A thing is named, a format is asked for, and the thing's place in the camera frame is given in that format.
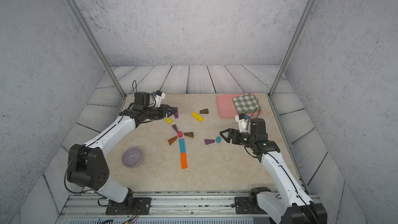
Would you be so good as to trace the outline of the purple rectangular block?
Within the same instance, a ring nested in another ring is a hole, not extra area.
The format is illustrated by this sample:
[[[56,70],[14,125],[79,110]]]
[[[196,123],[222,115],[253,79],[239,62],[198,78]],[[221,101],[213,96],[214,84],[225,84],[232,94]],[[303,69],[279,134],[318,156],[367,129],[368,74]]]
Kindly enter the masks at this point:
[[[177,119],[177,118],[179,118],[178,107],[174,107],[174,109],[175,109],[174,117],[175,117],[175,119]]]

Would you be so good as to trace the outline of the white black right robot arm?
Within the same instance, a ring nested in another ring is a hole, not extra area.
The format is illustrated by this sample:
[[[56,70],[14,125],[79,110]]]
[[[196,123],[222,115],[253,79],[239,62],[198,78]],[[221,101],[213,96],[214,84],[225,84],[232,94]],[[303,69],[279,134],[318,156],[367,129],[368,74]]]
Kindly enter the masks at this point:
[[[251,189],[245,201],[250,211],[268,214],[275,224],[326,224],[325,207],[315,203],[294,178],[279,147],[268,139],[264,119],[251,119],[246,115],[235,118],[239,128],[223,130],[220,136],[227,143],[249,148],[251,156],[269,172],[279,194],[275,196],[267,187]]]

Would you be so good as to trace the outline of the reddish brown wooden wedge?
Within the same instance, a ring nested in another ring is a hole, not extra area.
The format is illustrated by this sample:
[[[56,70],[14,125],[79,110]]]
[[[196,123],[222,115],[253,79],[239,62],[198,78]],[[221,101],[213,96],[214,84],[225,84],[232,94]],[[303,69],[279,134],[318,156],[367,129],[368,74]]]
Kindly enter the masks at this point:
[[[169,140],[168,140],[168,144],[171,146],[177,139],[178,139],[177,136],[175,136],[175,137],[169,139]]]

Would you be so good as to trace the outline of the dark brown rectangular block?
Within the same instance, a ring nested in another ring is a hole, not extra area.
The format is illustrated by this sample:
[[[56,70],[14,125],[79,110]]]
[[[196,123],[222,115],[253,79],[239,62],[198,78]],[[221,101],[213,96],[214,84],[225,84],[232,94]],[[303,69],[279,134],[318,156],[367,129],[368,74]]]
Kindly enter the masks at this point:
[[[193,132],[185,132],[184,136],[194,138],[194,133]]]

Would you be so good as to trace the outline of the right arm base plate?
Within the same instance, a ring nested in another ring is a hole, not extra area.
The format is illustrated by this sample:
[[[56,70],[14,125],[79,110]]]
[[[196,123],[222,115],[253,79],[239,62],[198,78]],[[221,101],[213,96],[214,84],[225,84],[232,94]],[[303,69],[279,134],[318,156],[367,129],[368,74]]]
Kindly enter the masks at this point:
[[[264,210],[260,209],[257,205],[254,204],[253,200],[250,197],[235,197],[234,203],[231,205],[231,207],[235,209],[235,213],[238,215],[266,214]]]

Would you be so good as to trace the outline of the orange rectangular block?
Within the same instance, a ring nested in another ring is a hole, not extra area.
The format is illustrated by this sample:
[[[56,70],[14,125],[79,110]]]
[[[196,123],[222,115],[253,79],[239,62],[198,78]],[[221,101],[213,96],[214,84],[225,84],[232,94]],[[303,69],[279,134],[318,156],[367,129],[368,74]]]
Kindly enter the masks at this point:
[[[186,153],[185,152],[182,152],[181,154],[180,154],[180,158],[181,158],[181,168],[182,169],[186,169],[188,166],[187,166],[187,157],[186,157]]]

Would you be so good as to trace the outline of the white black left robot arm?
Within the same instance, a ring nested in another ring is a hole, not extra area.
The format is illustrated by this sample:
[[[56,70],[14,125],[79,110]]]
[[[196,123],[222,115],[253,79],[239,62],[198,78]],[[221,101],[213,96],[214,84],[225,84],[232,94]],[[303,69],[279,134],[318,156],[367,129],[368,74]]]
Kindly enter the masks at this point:
[[[106,156],[140,124],[173,116],[177,111],[162,104],[164,98],[161,91],[135,93],[134,102],[109,127],[86,143],[69,149],[64,181],[88,187],[114,203],[132,203],[132,191],[112,179]]]

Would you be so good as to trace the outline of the teal rectangular block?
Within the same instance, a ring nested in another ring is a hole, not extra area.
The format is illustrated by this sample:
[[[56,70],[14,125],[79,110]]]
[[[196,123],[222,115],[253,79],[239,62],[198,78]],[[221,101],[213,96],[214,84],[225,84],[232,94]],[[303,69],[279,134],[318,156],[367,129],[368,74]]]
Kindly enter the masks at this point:
[[[184,139],[179,139],[179,149],[181,153],[186,153],[186,147]]]

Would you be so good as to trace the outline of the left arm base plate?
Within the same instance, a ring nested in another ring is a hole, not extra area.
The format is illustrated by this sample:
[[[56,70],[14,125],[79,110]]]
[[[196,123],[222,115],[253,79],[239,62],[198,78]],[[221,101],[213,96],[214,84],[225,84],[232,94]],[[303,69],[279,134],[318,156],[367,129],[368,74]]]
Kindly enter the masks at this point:
[[[149,215],[152,198],[129,197],[122,203],[109,201],[106,215]]]

